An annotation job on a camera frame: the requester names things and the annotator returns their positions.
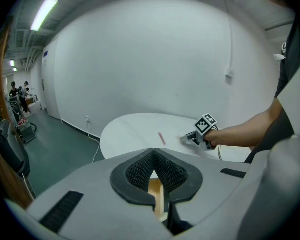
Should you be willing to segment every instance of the table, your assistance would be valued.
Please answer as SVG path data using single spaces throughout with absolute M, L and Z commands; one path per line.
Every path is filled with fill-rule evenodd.
M 219 159 L 218 148 L 204 151 L 198 146 L 184 144 L 180 137 L 195 130 L 196 120 L 157 113 L 137 113 L 121 116 L 109 123 L 100 138 L 105 159 L 148 148 L 169 149 L 192 156 Z M 162 134 L 166 145 L 161 140 Z M 248 147 L 222 146 L 223 161 L 244 162 L 251 150 Z M 153 172 L 152 179 L 158 176 Z

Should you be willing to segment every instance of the black rubber grip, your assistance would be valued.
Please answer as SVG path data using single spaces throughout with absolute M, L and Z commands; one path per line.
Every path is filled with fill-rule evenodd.
M 228 168 L 222 169 L 220 171 L 220 173 L 227 174 L 227 175 L 234 176 L 234 177 L 238 177 L 238 178 L 241 178 L 241 179 L 243 179 L 246 175 L 246 172 L 239 171 L 239 170 L 232 170 L 232 169 L 228 169 Z
M 62 199 L 43 217 L 40 223 L 47 229 L 58 233 L 71 213 L 76 208 L 84 194 L 69 191 Z

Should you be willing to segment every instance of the floor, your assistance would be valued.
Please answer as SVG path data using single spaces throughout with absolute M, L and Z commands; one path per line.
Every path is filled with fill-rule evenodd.
M 30 162 L 27 178 L 38 196 L 78 168 L 90 164 L 99 144 L 50 117 L 46 110 L 28 120 L 37 126 L 37 131 L 36 138 L 25 145 Z M 100 160 L 104 160 L 101 149 L 95 163 Z

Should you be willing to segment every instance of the wall outlet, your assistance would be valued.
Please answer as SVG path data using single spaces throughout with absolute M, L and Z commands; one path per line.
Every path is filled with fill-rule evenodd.
M 235 70 L 231 67 L 227 67 L 225 69 L 225 76 L 227 78 L 230 78 L 230 79 L 234 78 L 235 77 Z

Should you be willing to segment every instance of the baseboard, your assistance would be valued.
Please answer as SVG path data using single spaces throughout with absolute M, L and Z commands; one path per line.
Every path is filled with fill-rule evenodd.
M 76 130 L 77 132 L 79 132 L 79 133 L 81 133 L 81 134 L 83 134 L 83 135 L 89 137 L 89 136 L 88 136 L 88 133 L 87 133 L 86 131 L 81 130 L 81 129 L 79 129 L 79 128 L 73 126 L 72 124 L 66 122 L 66 121 L 63 120 L 63 119 L 61 119 L 61 121 L 62 121 L 62 123 L 64 123 L 65 125 L 69 126 L 70 128 L 72 128 L 72 129 Z M 89 133 L 89 135 L 90 135 L 90 137 L 91 137 L 92 139 L 95 139 L 95 140 L 97 140 L 98 142 L 100 142 L 100 138 L 99 138 L 99 137 L 94 136 L 94 135 L 92 135 L 91 133 Z

